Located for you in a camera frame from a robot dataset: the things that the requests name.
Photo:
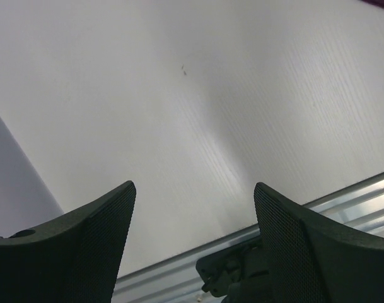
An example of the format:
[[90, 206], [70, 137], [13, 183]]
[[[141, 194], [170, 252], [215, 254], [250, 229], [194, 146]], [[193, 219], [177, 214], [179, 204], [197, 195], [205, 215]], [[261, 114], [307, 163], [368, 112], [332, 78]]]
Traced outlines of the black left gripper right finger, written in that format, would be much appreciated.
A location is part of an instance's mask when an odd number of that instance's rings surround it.
[[384, 238], [257, 183], [254, 203], [276, 302], [384, 302]]

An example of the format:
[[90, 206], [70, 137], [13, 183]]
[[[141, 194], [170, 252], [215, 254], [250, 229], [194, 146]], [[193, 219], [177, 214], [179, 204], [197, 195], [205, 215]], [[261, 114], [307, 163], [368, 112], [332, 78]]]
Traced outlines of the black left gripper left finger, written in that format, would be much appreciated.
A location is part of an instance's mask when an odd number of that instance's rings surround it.
[[51, 221], [0, 237], [0, 302], [111, 302], [136, 201], [127, 181]]

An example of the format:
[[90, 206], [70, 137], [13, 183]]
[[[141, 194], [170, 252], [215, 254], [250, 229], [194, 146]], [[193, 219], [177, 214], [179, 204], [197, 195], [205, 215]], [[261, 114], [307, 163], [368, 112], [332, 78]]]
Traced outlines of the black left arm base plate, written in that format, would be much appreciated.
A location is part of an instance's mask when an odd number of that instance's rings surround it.
[[261, 236], [204, 256], [195, 268], [202, 291], [223, 302], [274, 302]]

